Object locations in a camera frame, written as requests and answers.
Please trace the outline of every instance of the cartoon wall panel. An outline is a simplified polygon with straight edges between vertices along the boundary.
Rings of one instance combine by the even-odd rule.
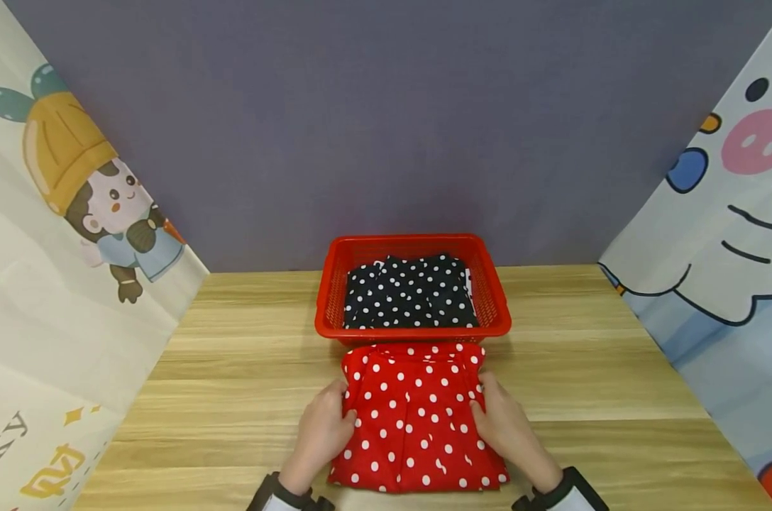
[[[772,495],[772,31],[600,264]]]
[[[0,1],[0,511],[70,508],[206,275]]]

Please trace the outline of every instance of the red polka dot clothing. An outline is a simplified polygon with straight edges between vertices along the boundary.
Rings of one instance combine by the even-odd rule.
[[[484,357],[466,343],[349,351],[343,413],[357,410],[358,421],[329,482],[389,493],[498,489],[505,463],[477,435],[468,405],[485,409],[477,378]]]

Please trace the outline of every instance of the person's left hand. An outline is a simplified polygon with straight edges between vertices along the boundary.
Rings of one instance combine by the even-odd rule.
[[[317,393],[301,415],[295,449],[278,475],[279,482],[291,493],[305,494],[315,475],[352,438],[358,413],[349,410],[346,417],[341,415],[346,388],[345,382],[333,381]]]

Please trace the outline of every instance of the wooden table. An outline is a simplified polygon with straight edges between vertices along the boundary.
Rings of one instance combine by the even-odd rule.
[[[772,502],[594,265],[500,268],[514,328],[486,365],[557,459],[612,509]],[[312,326],[319,273],[210,275],[76,510],[243,511],[345,349]],[[524,490],[383,495],[315,482],[343,510],[508,510]]]

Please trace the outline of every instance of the gray wall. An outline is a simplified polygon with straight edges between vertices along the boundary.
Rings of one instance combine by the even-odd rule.
[[[772,0],[6,0],[214,271],[349,233],[590,263]]]

